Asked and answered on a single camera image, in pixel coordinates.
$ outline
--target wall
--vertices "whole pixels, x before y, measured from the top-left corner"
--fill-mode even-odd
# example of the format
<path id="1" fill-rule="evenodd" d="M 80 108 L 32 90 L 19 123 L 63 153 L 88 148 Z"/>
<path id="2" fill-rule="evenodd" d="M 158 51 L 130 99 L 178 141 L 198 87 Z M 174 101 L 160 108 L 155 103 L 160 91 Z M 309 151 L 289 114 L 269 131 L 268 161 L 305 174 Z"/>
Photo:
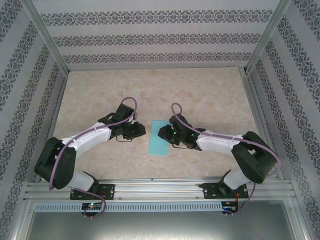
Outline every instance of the wall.
<path id="1" fill-rule="evenodd" d="M 0 240 L 49 135 L 65 78 L 18 0 L 0 0 Z"/>
<path id="2" fill-rule="evenodd" d="M 320 1 L 294 0 L 251 72 L 273 145 L 320 239 Z"/>
<path id="3" fill-rule="evenodd" d="M 279 0 L 35 0 L 68 67 L 244 67 Z"/>

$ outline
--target black mounting plate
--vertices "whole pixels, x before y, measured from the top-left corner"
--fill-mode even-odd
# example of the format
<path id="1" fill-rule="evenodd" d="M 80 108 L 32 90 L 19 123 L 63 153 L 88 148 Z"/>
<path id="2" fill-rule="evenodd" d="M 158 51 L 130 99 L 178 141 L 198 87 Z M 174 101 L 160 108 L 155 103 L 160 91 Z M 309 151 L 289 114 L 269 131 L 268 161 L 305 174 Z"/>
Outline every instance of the black mounting plate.
<path id="1" fill-rule="evenodd" d="M 114 184 L 99 184 L 97 195 L 103 197 L 105 200 L 113 200 L 115 196 Z M 72 189 L 70 193 L 70 200 L 99 200 L 100 198 L 79 192 Z"/>
<path id="2" fill-rule="evenodd" d="M 239 199 L 247 199 L 249 197 L 246 184 L 241 185 L 236 190 L 231 190 L 231 193 L 228 196 L 224 196 L 219 191 L 217 182 L 202 183 L 199 187 L 203 189 L 204 199 L 235 199 L 237 193 Z"/>

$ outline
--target blue towel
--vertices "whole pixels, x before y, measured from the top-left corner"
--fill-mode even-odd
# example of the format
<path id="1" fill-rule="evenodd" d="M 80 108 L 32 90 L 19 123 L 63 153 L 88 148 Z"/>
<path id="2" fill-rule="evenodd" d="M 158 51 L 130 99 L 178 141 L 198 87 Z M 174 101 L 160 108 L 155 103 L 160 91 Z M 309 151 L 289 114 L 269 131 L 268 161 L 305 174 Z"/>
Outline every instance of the blue towel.
<path id="1" fill-rule="evenodd" d="M 168 121 L 153 120 L 149 141 L 149 154 L 168 156 L 169 143 L 158 136 L 159 129 L 170 125 Z"/>

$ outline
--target beige tabletop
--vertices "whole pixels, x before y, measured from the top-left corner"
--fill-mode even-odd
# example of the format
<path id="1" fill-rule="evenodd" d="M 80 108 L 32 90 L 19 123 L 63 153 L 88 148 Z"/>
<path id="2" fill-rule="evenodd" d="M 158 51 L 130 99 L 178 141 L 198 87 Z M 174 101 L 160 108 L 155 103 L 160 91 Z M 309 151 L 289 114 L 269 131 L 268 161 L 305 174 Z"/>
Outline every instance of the beige tabletop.
<path id="1" fill-rule="evenodd" d="M 148 154 L 151 123 L 168 121 L 178 102 L 195 128 L 242 135 L 257 132 L 237 67 L 121 69 L 74 71 L 69 74 L 54 136 L 75 135 L 117 110 L 121 100 L 138 102 L 137 121 L 146 135 L 131 143 L 116 139 L 88 150 L 76 169 L 98 179 L 222 176 L 237 163 L 232 156 L 169 146 L 168 156 Z M 134 106 L 131 100 L 126 102 Z"/>

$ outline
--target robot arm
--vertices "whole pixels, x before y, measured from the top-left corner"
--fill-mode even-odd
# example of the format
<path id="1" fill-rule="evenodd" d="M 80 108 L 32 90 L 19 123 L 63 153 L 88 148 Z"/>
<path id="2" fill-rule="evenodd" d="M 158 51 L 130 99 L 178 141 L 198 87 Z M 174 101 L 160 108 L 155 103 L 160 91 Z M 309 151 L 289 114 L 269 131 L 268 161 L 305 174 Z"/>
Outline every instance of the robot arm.
<path id="1" fill-rule="evenodd" d="M 121 103 L 115 113 L 110 113 L 99 119 L 92 127 L 78 133 L 76 136 L 79 137 L 50 138 L 34 167 L 35 173 L 49 182 L 58 154 L 67 143 L 73 140 L 61 155 L 54 174 L 53 186 L 57 189 L 70 187 L 96 193 L 99 181 L 86 172 L 75 171 L 76 159 L 94 146 L 114 137 L 122 136 L 124 139 L 132 141 L 132 139 L 146 134 L 145 127 L 141 123 L 135 122 L 135 115 L 119 125 L 107 126 L 129 118 L 133 112 L 134 109 Z"/>
<path id="2" fill-rule="evenodd" d="M 185 124 L 192 127 L 180 113 L 177 114 L 177 116 Z M 183 143 L 189 149 L 216 151 L 234 156 L 239 167 L 235 170 L 229 170 L 219 182 L 219 190 L 225 196 L 227 196 L 231 190 L 236 190 L 243 184 L 250 182 L 261 184 L 277 163 L 276 159 L 264 149 L 239 140 L 234 140 L 249 140 L 269 148 L 267 144 L 252 131 L 248 131 L 245 135 L 232 136 L 221 134 L 221 136 L 227 137 L 226 139 L 211 136 L 213 132 L 203 128 L 196 128 L 196 130 L 203 134 L 196 133 L 181 124 L 175 116 L 172 116 L 169 122 L 170 125 L 164 126 L 159 130 L 158 136 L 173 146 Z"/>

